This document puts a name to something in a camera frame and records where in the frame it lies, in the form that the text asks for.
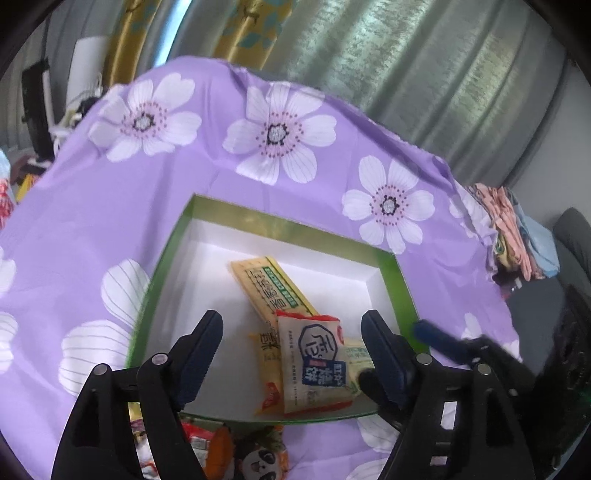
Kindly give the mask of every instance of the panda face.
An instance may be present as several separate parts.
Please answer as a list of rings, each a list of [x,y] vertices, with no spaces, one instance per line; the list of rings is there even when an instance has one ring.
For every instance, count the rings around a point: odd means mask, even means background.
[[[245,480],[281,480],[281,466],[270,450],[255,450],[242,462]]]

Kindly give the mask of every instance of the snack package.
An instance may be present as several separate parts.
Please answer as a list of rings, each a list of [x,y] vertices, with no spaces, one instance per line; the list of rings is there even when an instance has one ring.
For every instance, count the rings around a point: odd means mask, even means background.
[[[10,162],[0,148],[0,230],[6,226],[6,221],[12,215],[16,200],[10,185]]]
[[[345,348],[349,357],[349,389],[351,390],[351,395],[357,397],[361,395],[359,374],[368,368],[375,368],[374,362],[371,360],[363,340],[346,338]]]
[[[318,315],[275,259],[253,258],[231,262],[230,267],[258,314],[273,331],[277,332],[277,310]]]
[[[289,461],[282,436],[279,425],[243,437],[222,427],[211,441],[207,480],[284,480]]]
[[[138,403],[129,403],[129,415],[131,421],[131,432],[134,435],[135,450],[138,455],[139,466],[142,469],[144,478],[148,480],[160,480],[158,469],[154,463],[154,457],[150,449],[148,436],[146,435],[144,420],[141,416],[141,409]],[[214,433],[196,425],[189,417],[179,416],[183,431],[197,460],[202,468],[207,462],[207,455]]]
[[[277,312],[285,414],[351,405],[349,367],[340,320]]]
[[[265,400],[257,414],[283,413],[283,381],[281,379],[281,349],[277,335],[270,330],[267,333],[251,333],[259,364],[259,376],[265,387]]]

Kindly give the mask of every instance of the yellow snack package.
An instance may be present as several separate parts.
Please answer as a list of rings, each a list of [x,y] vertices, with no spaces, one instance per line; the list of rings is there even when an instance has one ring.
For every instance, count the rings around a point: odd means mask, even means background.
[[[274,258],[231,262],[230,267],[258,314],[275,333],[278,332],[277,310],[318,315]]]
[[[345,349],[349,356],[349,389],[353,397],[361,395],[359,388],[359,374],[368,368],[375,368],[363,340],[345,339]]]
[[[262,413],[283,413],[283,381],[281,379],[281,349],[273,331],[251,333],[259,363],[259,376],[265,388],[265,400],[256,411]]]

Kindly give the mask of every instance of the purple floral tablecloth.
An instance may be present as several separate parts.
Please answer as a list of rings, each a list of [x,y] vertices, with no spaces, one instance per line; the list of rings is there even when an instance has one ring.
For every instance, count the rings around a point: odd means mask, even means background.
[[[49,479],[92,366],[124,365],[193,193],[390,250],[421,318],[518,355],[494,232],[443,160],[318,91],[177,59],[113,88],[0,233],[0,430],[33,478]],[[291,478],[379,472],[394,434],[376,445],[363,422],[286,428]]]

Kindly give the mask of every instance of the yellow curtain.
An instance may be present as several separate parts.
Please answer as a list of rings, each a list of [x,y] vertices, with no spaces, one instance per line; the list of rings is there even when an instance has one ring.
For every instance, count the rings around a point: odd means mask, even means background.
[[[130,83],[135,78],[148,28],[161,1],[127,0],[105,61],[103,84],[106,87],[115,83]]]
[[[213,56],[261,69],[294,3],[294,0],[237,0]]]

